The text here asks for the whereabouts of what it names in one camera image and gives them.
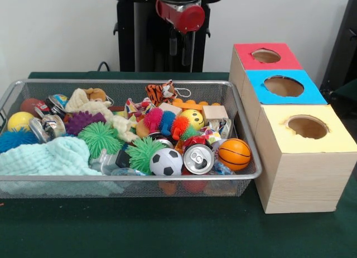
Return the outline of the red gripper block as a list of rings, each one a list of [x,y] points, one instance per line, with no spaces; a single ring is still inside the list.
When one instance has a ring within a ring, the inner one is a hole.
[[[205,12],[201,6],[201,0],[186,4],[169,4],[164,1],[156,1],[157,14],[172,24],[170,29],[169,51],[171,56],[177,55],[177,31],[182,36],[182,65],[191,64],[191,32],[199,30],[205,20]]]

